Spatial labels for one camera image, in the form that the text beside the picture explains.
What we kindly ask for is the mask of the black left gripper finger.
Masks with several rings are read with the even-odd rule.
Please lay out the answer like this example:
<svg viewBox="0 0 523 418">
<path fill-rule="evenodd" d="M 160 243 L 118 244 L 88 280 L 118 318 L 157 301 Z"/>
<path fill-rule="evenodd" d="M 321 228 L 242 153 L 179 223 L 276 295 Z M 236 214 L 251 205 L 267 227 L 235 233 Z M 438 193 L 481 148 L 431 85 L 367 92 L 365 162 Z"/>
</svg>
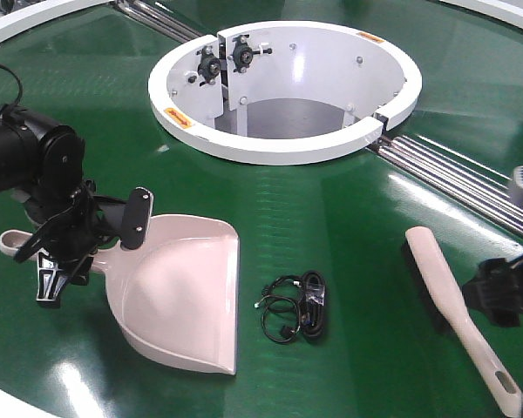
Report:
<svg viewBox="0 0 523 418">
<path fill-rule="evenodd" d="M 126 201 L 120 226 L 120 244 L 136 250 L 144 243 L 153 210 L 153 193 L 144 187 L 134 188 Z"/>
<path fill-rule="evenodd" d="M 68 285 L 87 286 L 90 258 L 60 262 L 47 252 L 37 253 L 36 302 L 43 308 L 60 308 L 62 293 Z"/>
</svg>

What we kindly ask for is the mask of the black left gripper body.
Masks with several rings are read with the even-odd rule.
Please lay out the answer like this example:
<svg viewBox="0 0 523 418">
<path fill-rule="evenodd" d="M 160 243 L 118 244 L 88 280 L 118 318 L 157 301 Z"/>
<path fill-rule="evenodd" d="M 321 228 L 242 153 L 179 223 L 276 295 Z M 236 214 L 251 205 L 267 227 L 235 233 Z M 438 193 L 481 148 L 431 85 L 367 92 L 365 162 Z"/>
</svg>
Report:
<svg viewBox="0 0 523 418">
<path fill-rule="evenodd" d="M 60 264 L 84 260 L 121 234 L 127 201 L 97 194 L 92 179 L 82 179 L 65 197 L 31 182 L 14 192 L 36 227 L 15 252 L 13 259 L 18 263 L 41 249 Z"/>
</svg>

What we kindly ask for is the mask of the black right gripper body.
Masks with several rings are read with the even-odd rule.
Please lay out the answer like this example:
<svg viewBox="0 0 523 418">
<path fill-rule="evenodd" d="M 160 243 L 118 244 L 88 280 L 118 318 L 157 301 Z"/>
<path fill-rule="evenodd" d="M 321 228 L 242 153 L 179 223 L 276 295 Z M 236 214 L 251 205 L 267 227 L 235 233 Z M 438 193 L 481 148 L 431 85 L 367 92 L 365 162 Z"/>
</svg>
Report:
<svg viewBox="0 0 523 418">
<path fill-rule="evenodd" d="M 461 287 L 465 305 L 497 327 L 518 327 L 523 315 L 523 254 L 513 260 L 489 259 L 479 264 Z"/>
</svg>

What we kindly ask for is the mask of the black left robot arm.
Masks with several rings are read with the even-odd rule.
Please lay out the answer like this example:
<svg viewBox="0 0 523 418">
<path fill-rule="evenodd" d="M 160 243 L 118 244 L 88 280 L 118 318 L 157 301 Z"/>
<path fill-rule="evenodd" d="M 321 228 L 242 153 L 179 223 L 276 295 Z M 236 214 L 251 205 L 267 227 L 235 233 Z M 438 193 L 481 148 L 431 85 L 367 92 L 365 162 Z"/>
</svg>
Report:
<svg viewBox="0 0 523 418">
<path fill-rule="evenodd" d="M 12 190 L 35 226 L 13 259 L 37 262 L 39 306 L 58 309 L 65 287 L 85 286 L 98 249 L 114 239 L 140 248 L 153 194 L 133 189 L 127 199 L 99 195 L 85 179 L 85 141 L 68 125 L 21 106 L 24 90 L 0 105 L 0 192 Z"/>
</svg>

